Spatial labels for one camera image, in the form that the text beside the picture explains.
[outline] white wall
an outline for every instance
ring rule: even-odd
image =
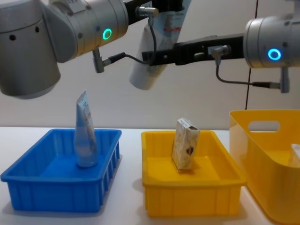
[[[259,16],[290,11],[284,0],[259,0]],[[256,0],[192,0],[179,41],[209,35],[242,33],[255,16]],[[146,21],[131,25],[125,37],[101,47],[103,57],[125,51],[135,54]],[[94,72],[91,54],[60,64],[61,80],[49,94],[19,100],[0,94],[1,126],[73,127],[75,102],[86,88],[96,127],[106,128],[173,128],[176,120],[186,117],[199,128],[227,129],[228,113],[244,109],[246,85],[231,85],[217,81],[214,62],[186,66],[169,65],[150,91],[133,87],[128,79],[133,62],[124,59],[106,67],[103,74]],[[220,74],[225,79],[248,80],[244,60],[222,62]],[[277,70],[252,72],[252,80],[269,81],[278,78]],[[292,76],[292,91],[250,90],[251,108],[299,108],[297,85],[300,77]]]

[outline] yellow plastic tray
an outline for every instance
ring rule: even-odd
[[[233,215],[246,180],[214,132],[201,131],[190,172],[171,155],[175,131],[142,133],[142,181],[151,217]]]
[[[278,121],[277,132],[250,132],[253,121]],[[299,110],[230,113],[230,154],[262,209],[283,224],[300,223],[300,168],[288,166],[291,144],[300,144]]]

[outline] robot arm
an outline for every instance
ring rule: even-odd
[[[98,48],[127,32],[147,15],[136,8],[150,0],[13,0],[0,5],[0,90],[36,98],[60,79],[57,62],[93,51],[97,72],[104,71]],[[161,11],[180,10],[182,0],[153,0]]]
[[[0,5],[1,92],[19,98],[46,94],[60,79],[57,62],[91,51],[96,71],[103,72],[107,61],[98,48],[145,18],[149,9],[136,9],[149,2],[160,12],[182,10],[182,0],[50,0],[47,6],[39,0],[13,0]],[[155,53],[151,65],[245,58],[252,68],[281,68],[281,83],[286,84],[287,68],[300,66],[299,1],[295,4],[292,15],[251,20],[244,34],[176,43]],[[223,46],[229,51],[217,59],[214,53],[222,53]],[[115,61],[125,56],[114,56]],[[151,53],[144,52],[143,60],[150,59]]]

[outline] green led ring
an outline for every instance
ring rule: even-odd
[[[103,40],[108,40],[111,36],[112,36],[112,30],[107,28],[102,35]]]

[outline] white box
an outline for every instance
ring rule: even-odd
[[[177,121],[172,158],[178,170],[192,168],[199,132],[191,121],[185,118]]]

